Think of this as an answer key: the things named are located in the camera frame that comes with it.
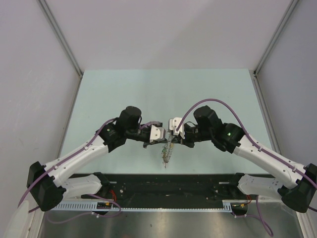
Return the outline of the large metal keyring organizer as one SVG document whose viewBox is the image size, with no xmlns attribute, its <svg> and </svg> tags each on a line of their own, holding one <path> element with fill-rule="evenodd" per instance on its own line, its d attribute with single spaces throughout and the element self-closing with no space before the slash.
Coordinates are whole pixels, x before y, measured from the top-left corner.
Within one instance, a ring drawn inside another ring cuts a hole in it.
<svg viewBox="0 0 317 238">
<path fill-rule="evenodd" d="M 170 160 L 170 157 L 171 157 L 171 154 L 172 154 L 172 151 L 173 151 L 173 146 L 174 144 L 171 143 L 171 140 L 173 138 L 173 135 L 171 132 L 168 132 L 168 138 L 167 138 L 167 143 L 163 146 L 163 148 L 166 148 L 166 152 L 161 152 L 161 157 L 162 157 L 162 160 L 163 160 L 163 165 L 164 167 L 166 168 L 167 167 L 167 164 Z"/>
</svg>

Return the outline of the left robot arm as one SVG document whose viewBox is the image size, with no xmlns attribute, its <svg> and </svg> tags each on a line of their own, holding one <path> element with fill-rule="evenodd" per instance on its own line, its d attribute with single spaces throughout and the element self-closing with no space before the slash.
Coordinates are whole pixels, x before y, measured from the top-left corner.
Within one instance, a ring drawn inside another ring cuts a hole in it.
<svg viewBox="0 0 317 238">
<path fill-rule="evenodd" d="M 62 200 L 81 195 L 104 198 L 109 194 L 109 182 L 102 173 L 87 177 L 72 178 L 72 175 L 94 159 L 107 155 L 125 144 L 126 140 L 143 143 L 144 147 L 166 143 L 162 122 L 141 124 L 141 110 L 126 107 L 120 116 L 106 121 L 92 138 L 63 157 L 42 165 L 35 162 L 29 167 L 27 190 L 38 209 L 43 212 L 56 207 Z"/>
</svg>

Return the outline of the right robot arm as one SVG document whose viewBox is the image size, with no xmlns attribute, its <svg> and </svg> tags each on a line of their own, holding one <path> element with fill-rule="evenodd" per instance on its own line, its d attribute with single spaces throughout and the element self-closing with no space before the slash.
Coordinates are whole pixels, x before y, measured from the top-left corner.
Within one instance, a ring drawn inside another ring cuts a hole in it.
<svg viewBox="0 0 317 238">
<path fill-rule="evenodd" d="M 294 162 L 263 146 L 242 127 L 223 123 L 209 106 L 194 111 L 196 125 L 189 126 L 183 118 L 168 122 L 172 143 L 189 148 L 195 143 L 210 141 L 218 150 L 235 154 L 261 167 L 272 177 L 255 177 L 237 173 L 230 181 L 229 195 L 259 195 L 281 200 L 294 211 L 305 213 L 317 190 L 317 167 Z"/>
</svg>

